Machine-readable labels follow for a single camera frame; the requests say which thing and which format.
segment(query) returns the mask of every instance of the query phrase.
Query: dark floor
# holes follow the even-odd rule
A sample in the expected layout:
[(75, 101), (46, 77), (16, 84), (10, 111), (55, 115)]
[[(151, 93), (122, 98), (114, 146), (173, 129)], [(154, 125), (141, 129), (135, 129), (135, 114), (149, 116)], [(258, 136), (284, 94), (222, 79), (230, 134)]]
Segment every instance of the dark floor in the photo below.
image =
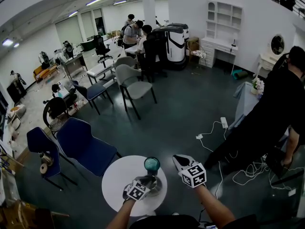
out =
[[(96, 104), (100, 116), (87, 104), (74, 117), (89, 122), (93, 135), (116, 146), (123, 156), (155, 156), (160, 160), (167, 177), (168, 190), (157, 214), (178, 212), (198, 219), (202, 206), (194, 192), (181, 182), (172, 163), (172, 155), (186, 154), (199, 162), (206, 160), (209, 151), (201, 146), (195, 136), (210, 132), (213, 122), (220, 121), (220, 117), (226, 117), (228, 124), (233, 122), (237, 106), (233, 94), (242, 82), (234, 80), (229, 73), (224, 74), (217, 67), (188, 67), (179, 72), (169, 71), (168, 78), (156, 78), (153, 88), (158, 104), (153, 102), (150, 93), (135, 101), (141, 121), (137, 119), (129, 101), (128, 114), (125, 112), (117, 84), (108, 88), (114, 106), (108, 100), (98, 99)], [(205, 136), (203, 143), (208, 148), (215, 149), (223, 142), (223, 134), (221, 125), (216, 124), (213, 134)], [(302, 158), (305, 155), (304, 149), (299, 151), (293, 167), (305, 165), (305, 159)], [(116, 212), (103, 198), (102, 178), (95, 177), (74, 163), (78, 170), (61, 160), (62, 172), (79, 185), (54, 177), (53, 181), (64, 187), (64, 191), (59, 191), (40, 177), (40, 159), (37, 154), (31, 154), (25, 163), (26, 168), (17, 174), (21, 199), (39, 207), (70, 214), (68, 219), (55, 219), (56, 228), (105, 228)], [(287, 190), (271, 189), (268, 172), (245, 186), (234, 183), (232, 176), (233, 174), (224, 178), (220, 200), (237, 218), (249, 214), (256, 214), (259, 221), (282, 218), (297, 206), (302, 182), (300, 179), (285, 184), (298, 188), (296, 195), (288, 197)], [(237, 179), (245, 182), (248, 178), (240, 174)], [(220, 181), (218, 167), (208, 171), (209, 189), (215, 189)], [(205, 212), (202, 220), (210, 220)], [(291, 228), (289, 223), (262, 228)]]

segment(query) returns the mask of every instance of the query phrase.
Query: vase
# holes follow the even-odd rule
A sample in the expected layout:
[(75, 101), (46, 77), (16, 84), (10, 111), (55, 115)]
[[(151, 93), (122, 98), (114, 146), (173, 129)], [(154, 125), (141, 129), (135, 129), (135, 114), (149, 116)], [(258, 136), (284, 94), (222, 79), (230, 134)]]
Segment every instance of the vase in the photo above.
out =
[(254, 95), (257, 95), (257, 89), (255, 89), (254, 87), (251, 88), (251, 93)]

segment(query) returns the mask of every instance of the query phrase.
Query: column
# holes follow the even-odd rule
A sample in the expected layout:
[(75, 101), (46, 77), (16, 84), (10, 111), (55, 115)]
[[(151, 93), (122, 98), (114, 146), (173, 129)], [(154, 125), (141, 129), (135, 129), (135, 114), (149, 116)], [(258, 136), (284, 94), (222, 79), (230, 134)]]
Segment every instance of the column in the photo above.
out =
[(97, 27), (96, 27), (96, 23), (95, 23), (95, 18), (94, 18), (94, 12), (93, 12), (93, 10), (91, 10), (90, 12), (91, 12), (91, 20), (92, 20), (94, 35), (98, 35)]
[(82, 23), (81, 14), (79, 12), (77, 13), (77, 21), (78, 21), (78, 26), (80, 27), (82, 41), (86, 42), (87, 41), (87, 37), (86, 37), (84, 25)]
[(143, 0), (143, 10), (145, 24), (150, 25), (152, 29), (155, 29), (157, 26), (154, 0)]

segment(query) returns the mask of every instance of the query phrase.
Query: small round table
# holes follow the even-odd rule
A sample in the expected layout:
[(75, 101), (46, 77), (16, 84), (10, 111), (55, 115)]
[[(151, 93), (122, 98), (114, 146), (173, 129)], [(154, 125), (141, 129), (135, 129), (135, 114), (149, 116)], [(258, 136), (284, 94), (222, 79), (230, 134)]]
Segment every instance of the small round table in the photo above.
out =
[[(113, 162), (106, 170), (102, 180), (102, 192), (107, 203), (115, 211), (122, 207), (125, 186), (136, 177), (147, 175), (144, 168), (145, 159), (143, 156), (126, 156)], [(167, 180), (161, 168), (158, 170), (158, 178), (162, 182), (160, 194), (137, 201), (132, 208), (131, 216), (147, 215), (162, 204), (167, 192)]]

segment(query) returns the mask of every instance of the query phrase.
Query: blue upholstered chair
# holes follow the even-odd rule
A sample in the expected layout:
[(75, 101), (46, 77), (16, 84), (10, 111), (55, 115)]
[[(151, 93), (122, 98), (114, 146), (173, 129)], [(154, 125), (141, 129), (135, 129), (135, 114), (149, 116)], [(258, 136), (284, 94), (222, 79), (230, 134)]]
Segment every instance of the blue upholstered chair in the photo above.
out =
[(99, 115), (101, 115), (100, 111), (98, 110), (98, 108), (96, 107), (95, 102), (94, 102), (94, 99), (96, 99), (99, 95), (102, 94), (103, 97), (105, 98), (105, 96), (104, 96), (104, 92), (105, 92), (107, 94), (107, 97), (108, 97), (109, 101), (113, 104), (113, 102), (112, 102), (112, 100), (111, 100), (111, 98), (110, 98), (110, 96), (107, 92), (107, 89), (104, 86), (102, 86), (101, 84), (96, 83), (96, 84), (93, 84), (92, 86), (86, 88), (84, 86), (78, 85), (77, 81), (70, 80), (70, 82), (75, 87), (75, 89), (77, 91), (79, 91), (80, 94), (83, 95), (88, 100), (91, 108), (92, 108), (92, 104), (91, 104), (90, 101), (92, 101), (92, 103), (93, 103), (93, 105), (94, 105), (94, 107), (95, 107), (95, 109), (96, 109), (96, 111)]
[(91, 125), (83, 120), (69, 118), (57, 133), (64, 154), (76, 159), (87, 170), (101, 177), (115, 155), (122, 156), (117, 148), (91, 134)]
[(30, 130), (27, 133), (27, 140), (28, 140), (28, 148), (31, 152), (34, 153), (48, 152), (53, 159), (53, 164), (51, 166), (48, 166), (48, 170), (45, 174), (42, 174), (42, 177), (45, 180), (47, 180), (54, 186), (58, 187), (60, 190), (63, 190), (62, 187), (58, 186), (57, 184), (49, 180), (50, 177), (60, 174), (62, 177), (66, 178), (71, 183), (77, 185), (74, 181), (66, 177), (61, 172), (61, 164), (60, 164), (59, 156), (64, 158), (70, 164), (72, 165), (74, 164), (59, 152), (57, 145), (45, 134), (45, 132), (40, 127), (35, 127), (34, 129)]

